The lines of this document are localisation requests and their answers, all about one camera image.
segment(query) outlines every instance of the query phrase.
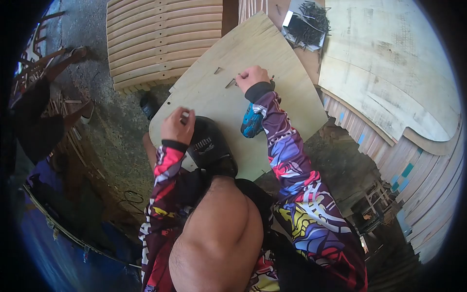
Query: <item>hand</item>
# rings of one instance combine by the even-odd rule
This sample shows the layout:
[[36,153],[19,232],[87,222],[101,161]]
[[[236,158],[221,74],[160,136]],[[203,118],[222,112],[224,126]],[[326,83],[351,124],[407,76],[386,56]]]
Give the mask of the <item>hand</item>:
[[161,125],[161,139],[190,145],[195,130],[195,111],[177,107]]
[[242,74],[237,75],[235,81],[237,81],[237,85],[243,93],[246,93],[250,87],[258,82],[271,83],[268,76],[268,70],[263,69],[258,65],[247,68]]

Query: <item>wooden stick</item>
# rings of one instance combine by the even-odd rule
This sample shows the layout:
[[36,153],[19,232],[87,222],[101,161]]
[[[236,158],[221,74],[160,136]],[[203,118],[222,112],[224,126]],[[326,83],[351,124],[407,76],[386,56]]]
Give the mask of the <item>wooden stick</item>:
[[76,154],[78,155],[79,160],[81,160],[81,163],[87,167],[86,162],[84,161],[83,157],[80,155],[78,149],[76,148],[76,145],[73,143],[72,138],[70,137],[69,133],[66,133],[66,136],[68,137],[68,141],[70,141],[70,144],[73,146],[73,149],[75,150]]

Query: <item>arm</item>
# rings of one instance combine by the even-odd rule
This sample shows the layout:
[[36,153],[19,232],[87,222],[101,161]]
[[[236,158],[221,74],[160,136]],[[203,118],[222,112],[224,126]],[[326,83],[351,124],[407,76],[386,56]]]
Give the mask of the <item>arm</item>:
[[[350,290],[365,291],[366,268],[360,243],[321,182],[319,172],[311,167],[300,134],[280,109],[280,97],[266,80],[255,80],[244,92],[254,104],[253,111],[263,115],[269,162],[281,185],[275,217],[306,259],[342,279]],[[241,80],[237,83],[242,88]]]
[[173,290],[169,274],[169,255],[178,230],[175,180],[179,176],[185,152],[188,149],[194,127],[194,112],[190,112],[188,123],[179,121],[181,111],[175,110],[164,120],[161,128],[162,146],[155,148],[149,135],[143,138],[143,145],[149,163],[154,171],[155,183],[149,204],[144,208],[146,222],[141,225],[139,238],[142,241],[142,291],[147,285],[158,291]]

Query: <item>blue drill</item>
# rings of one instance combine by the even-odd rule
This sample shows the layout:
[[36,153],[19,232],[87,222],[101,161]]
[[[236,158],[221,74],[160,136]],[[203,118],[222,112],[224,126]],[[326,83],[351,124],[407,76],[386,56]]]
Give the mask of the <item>blue drill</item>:
[[[273,78],[274,75],[271,78],[272,90],[274,90],[276,87],[276,83],[272,81]],[[253,112],[253,103],[250,103],[247,108],[247,112],[243,116],[243,123],[241,124],[240,132],[246,138],[253,138],[254,136],[256,136],[264,130],[261,125],[262,120],[262,114],[255,114]]]

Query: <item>left hand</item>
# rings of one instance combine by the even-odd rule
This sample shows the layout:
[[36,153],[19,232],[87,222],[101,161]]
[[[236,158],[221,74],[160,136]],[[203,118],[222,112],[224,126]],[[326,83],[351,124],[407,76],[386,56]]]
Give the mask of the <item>left hand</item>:
[[190,145],[195,130],[195,111],[177,107],[161,125],[161,139]]

